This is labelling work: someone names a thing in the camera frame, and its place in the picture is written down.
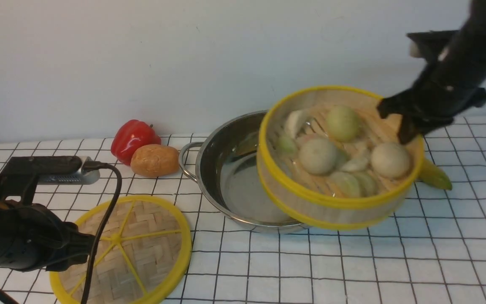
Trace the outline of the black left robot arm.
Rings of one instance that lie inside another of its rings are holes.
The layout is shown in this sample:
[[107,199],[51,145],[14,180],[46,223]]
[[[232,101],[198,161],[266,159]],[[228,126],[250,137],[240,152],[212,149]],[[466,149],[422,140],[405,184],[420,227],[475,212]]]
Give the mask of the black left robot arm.
[[41,204],[0,201],[0,267],[65,271],[87,262],[95,236],[81,233]]

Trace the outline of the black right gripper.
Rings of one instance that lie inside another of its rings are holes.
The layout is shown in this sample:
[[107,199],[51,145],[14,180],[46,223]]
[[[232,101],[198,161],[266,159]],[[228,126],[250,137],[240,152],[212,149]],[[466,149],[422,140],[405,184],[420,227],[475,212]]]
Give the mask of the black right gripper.
[[422,127],[438,127],[452,123],[454,117],[470,108],[486,105],[486,89],[476,88],[462,97],[465,89],[440,84],[432,79],[438,64],[426,64],[410,88],[380,100],[377,110],[382,119],[400,115],[397,132],[399,144],[409,144],[420,136]]

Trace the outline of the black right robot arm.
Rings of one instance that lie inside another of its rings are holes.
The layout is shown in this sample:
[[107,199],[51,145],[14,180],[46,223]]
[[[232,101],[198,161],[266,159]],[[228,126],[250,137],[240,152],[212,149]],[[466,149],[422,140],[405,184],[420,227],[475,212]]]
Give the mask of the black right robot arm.
[[384,98],[382,119],[401,115],[400,144],[451,125],[455,117],[486,104],[486,0],[473,0],[457,31],[409,33],[427,64],[409,89]]

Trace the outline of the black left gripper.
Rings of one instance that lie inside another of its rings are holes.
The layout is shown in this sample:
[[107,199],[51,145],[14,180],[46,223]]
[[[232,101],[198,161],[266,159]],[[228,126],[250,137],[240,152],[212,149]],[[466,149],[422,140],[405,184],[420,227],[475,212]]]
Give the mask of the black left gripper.
[[25,242],[35,249],[32,266],[62,272],[71,266],[87,263],[96,237],[81,233],[75,223],[62,221],[46,206],[31,204],[16,210],[19,222],[25,225]]

